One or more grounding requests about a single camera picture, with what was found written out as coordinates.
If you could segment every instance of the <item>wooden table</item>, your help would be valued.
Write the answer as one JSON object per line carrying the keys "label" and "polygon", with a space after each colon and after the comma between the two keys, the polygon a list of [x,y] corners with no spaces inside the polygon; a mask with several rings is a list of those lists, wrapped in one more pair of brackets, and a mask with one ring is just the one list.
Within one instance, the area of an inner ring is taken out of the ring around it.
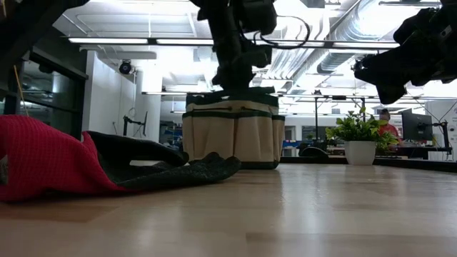
{"label": "wooden table", "polygon": [[1,256],[457,256],[457,176],[281,164],[208,186],[0,204]]}

